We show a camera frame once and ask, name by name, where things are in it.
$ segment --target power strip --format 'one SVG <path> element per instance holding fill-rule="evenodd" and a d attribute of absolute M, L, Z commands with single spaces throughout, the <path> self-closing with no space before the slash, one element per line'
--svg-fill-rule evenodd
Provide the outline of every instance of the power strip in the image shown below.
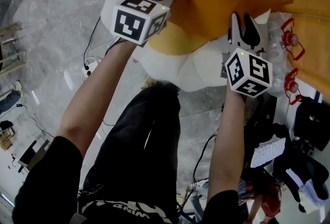
<path fill-rule="evenodd" d="M 88 66 L 88 70 L 86 70 L 85 67 L 82 68 L 82 73 L 84 74 L 85 78 L 88 78 L 94 72 L 100 62 L 101 60 L 99 59 L 93 63 L 86 64 L 86 66 Z"/>

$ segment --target black pants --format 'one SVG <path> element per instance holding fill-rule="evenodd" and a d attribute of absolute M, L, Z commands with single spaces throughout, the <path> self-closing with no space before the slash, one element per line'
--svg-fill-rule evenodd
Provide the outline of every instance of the black pants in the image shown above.
<path fill-rule="evenodd" d="M 172 217 L 176 212 L 179 111 L 176 86 L 159 84 L 141 91 L 101 146 L 84 191 L 103 185 L 94 199 L 143 202 Z"/>

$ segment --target black shirt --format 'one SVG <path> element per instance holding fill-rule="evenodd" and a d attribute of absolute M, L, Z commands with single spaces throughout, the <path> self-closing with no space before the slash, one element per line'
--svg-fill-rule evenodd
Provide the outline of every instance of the black shirt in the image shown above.
<path fill-rule="evenodd" d="M 77 209 L 82 164 L 83 158 L 77 147 L 63 137 L 56 137 L 20 188 L 13 210 L 14 223 L 69 223 Z M 174 222 L 162 209 L 143 203 L 143 199 L 129 201 L 109 197 L 81 206 L 82 215 L 87 218 L 84 223 Z M 237 192 L 225 191 L 207 203 L 203 223 L 236 223 L 237 215 Z"/>

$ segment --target white cloth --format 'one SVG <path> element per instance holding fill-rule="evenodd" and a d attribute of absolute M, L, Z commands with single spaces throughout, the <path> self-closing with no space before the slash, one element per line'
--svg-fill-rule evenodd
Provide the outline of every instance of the white cloth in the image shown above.
<path fill-rule="evenodd" d="M 307 214 L 322 208 L 325 201 L 320 199 L 315 192 L 313 181 L 309 179 L 299 191 L 300 204 L 305 208 Z"/>
<path fill-rule="evenodd" d="M 101 12 L 102 22 L 109 31 L 113 7 L 117 1 L 105 0 Z M 262 14 L 255 21 L 267 28 L 269 13 L 270 11 Z M 142 64 L 152 78 L 169 81 L 181 90 L 191 92 L 205 87 L 227 85 L 227 80 L 220 77 L 224 46 L 229 46 L 227 35 L 206 43 L 191 54 L 168 56 L 155 51 L 146 43 L 143 48 L 138 46 L 132 57 Z"/>
<path fill-rule="evenodd" d="M 280 156 L 285 149 L 285 140 L 285 138 L 280 139 L 274 134 L 269 141 L 260 143 L 259 147 L 254 149 L 251 168 L 263 165 Z"/>
<path fill-rule="evenodd" d="M 300 179 L 299 176 L 297 176 L 297 175 L 295 174 L 294 171 L 292 171 L 291 168 L 290 168 L 290 169 L 286 169 L 285 172 L 291 177 L 291 179 L 297 184 L 297 186 L 298 186 L 299 188 L 301 188 L 301 187 L 304 186 L 304 182 Z"/>

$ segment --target white sneaker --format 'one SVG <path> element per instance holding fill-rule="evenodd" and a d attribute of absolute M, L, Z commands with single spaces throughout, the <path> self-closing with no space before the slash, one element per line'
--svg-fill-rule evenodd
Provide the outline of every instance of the white sneaker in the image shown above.
<path fill-rule="evenodd" d="M 23 96 L 22 84 L 20 83 L 19 80 L 16 80 L 15 90 L 18 91 L 18 92 L 20 92 L 21 97 Z"/>

